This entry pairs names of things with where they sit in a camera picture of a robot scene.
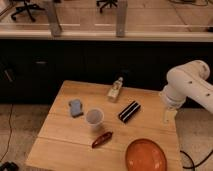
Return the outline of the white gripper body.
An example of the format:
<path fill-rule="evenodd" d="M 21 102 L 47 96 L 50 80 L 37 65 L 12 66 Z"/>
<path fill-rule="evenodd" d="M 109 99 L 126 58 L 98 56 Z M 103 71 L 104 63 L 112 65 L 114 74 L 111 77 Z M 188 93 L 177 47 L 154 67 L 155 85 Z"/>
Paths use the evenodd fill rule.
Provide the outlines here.
<path fill-rule="evenodd" d="M 166 85 L 159 95 L 169 109 L 179 109 L 184 104 L 184 95 L 170 85 Z"/>

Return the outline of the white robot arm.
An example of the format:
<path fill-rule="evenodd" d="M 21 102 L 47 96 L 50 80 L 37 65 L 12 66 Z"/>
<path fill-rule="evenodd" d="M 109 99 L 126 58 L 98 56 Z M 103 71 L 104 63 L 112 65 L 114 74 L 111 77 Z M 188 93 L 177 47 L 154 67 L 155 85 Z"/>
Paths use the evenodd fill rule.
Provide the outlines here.
<path fill-rule="evenodd" d="M 167 72 L 167 84 L 159 93 L 165 107 L 165 123 L 175 118 L 187 98 L 213 114 L 213 84 L 207 82 L 209 76 L 210 67 L 202 60 L 173 67 Z"/>

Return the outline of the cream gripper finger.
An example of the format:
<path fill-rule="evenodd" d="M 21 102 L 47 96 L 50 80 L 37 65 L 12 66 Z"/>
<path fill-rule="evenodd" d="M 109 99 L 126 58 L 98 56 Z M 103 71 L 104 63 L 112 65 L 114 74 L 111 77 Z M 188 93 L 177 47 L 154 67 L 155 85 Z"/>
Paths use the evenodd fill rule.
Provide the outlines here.
<path fill-rule="evenodd" d="M 175 120 L 175 116 L 177 114 L 176 109 L 166 109 L 164 112 L 164 122 L 171 123 Z"/>

